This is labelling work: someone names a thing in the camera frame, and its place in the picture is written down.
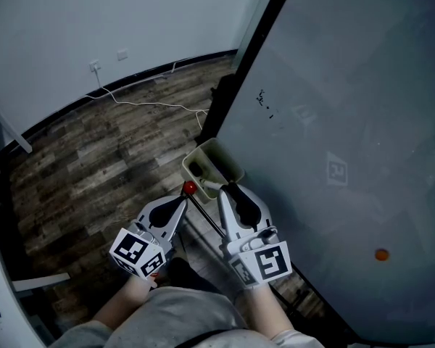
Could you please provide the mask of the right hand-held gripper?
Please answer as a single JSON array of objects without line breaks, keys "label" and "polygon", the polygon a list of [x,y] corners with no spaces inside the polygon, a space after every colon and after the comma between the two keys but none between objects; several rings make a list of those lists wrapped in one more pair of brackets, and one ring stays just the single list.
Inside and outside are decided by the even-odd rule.
[{"label": "right hand-held gripper", "polygon": [[278,238],[276,227],[257,231],[266,221],[268,209],[253,191],[230,183],[230,196],[221,188],[217,203],[225,229],[223,254],[244,288],[253,289],[291,274],[288,246]]}]

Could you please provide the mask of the person's dark leg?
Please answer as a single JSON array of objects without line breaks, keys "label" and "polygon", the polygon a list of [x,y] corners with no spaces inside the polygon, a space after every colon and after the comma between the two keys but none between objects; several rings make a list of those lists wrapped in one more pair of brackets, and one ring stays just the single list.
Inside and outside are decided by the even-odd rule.
[{"label": "person's dark leg", "polygon": [[201,277],[187,261],[180,257],[171,259],[166,267],[166,273],[171,286],[221,294],[218,288]]}]

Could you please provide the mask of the person's right forearm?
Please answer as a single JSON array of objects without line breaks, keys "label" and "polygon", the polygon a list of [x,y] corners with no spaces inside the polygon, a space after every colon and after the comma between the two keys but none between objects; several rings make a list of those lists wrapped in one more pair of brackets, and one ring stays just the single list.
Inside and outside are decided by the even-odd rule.
[{"label": "person's right forearm", "polygon": [[294,329],[269,284],[245,289],[244,296],[252,325],[263,336],[273,339],[280,333]]}]

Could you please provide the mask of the person's left forearm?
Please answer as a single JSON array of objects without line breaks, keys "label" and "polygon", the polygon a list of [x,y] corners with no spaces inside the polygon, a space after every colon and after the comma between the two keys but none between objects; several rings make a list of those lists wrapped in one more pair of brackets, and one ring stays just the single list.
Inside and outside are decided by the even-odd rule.
[{"label": "person's left forearm", "polygon": [[117,329],[145,303],[151,289],[146,279],[131,276],[92,320],[112,330]]}]

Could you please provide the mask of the beige pen tray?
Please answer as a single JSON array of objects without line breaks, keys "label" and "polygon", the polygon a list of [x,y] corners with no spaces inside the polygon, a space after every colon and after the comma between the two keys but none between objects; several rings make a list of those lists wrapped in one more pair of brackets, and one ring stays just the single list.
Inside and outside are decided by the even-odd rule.
[{"label": "beige pen tray", "polygon": [[218,197],[218,191],[209,190],[200,185],[200,178],[193,176],[189,170],[191,162],[197,162],[202,167],[204,173],[200,178],[223,185],[229,182],[237,183],[244,177],[244,170],[217,138],[211,138],[198,145],[184,157],[181,175],[185,181],[193,181],[196,184],[195,195],[203,204],[215,200]]}]

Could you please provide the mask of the large white board panel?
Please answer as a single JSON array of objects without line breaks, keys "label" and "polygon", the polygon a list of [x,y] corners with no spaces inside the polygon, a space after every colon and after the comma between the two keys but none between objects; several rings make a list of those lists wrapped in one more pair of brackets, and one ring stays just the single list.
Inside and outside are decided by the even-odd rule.
[{"label": "large white board panel", "polygon": [[217,138],[359,339],[435,344],[435,0],[286,0]]}]

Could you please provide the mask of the person in white clothing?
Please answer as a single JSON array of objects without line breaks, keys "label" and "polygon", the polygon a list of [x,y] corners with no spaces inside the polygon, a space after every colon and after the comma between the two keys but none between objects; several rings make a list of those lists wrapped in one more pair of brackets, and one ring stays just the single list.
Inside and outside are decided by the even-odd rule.
[{"label": "person in white clothing", "polygon": [[324,348],[285,328],[269,339],[250,330],[222,294],[178,287],[151,291],[145,303],[112,330],[90,321],[65,332],[50,348]]}]

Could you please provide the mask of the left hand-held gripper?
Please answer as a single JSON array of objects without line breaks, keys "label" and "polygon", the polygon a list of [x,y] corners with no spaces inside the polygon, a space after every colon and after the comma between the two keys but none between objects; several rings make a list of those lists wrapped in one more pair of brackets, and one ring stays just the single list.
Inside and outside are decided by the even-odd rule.
[{"label": "left hand-held gripper", "polygon": [[188,209],[185,196],[164,196],[148,203],[131,222],[122,228],[109,254],[130,274],[148,278],[167,262],[172,237]]}]

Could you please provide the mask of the black stand base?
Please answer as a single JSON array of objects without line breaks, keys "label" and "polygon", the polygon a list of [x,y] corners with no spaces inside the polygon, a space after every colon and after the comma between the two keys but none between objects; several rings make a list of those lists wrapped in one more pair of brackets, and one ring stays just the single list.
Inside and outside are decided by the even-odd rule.
[{"label": "black stand base", "polygon": [[229,111],[236,90],[236,74],[223,76],[215,88],[211,88],[212,103],[209,114],[211,121],[217,123]]}]

